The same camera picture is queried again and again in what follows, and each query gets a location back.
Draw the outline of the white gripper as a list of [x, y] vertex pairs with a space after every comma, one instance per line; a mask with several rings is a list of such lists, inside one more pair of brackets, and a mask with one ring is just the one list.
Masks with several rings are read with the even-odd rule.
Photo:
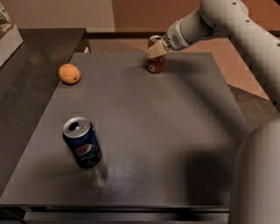
[[181, 31], [181, 22], [182, 20], [178, 20], [168, 28], [165, 40], [160, 39], [148, 48], [146, 55], [149, 60], [166, 55], [169, 47], [174, 51], [181, 51], [190, 46]]

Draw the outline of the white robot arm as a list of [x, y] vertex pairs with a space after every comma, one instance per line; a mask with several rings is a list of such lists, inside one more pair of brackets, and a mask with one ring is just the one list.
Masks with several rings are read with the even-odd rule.
[[[199, 8], [172, 24], [147, 50], [150, 59], [181, 51], [202, 40], [229, 39], [253, 84], [238, 87], [264, 96], [280, 110], [279, 39], [249, 16], [242, 0], [200, 0]], [[238, 150], [228, 224], [280, 224], [280, 121], [254, 129]]]

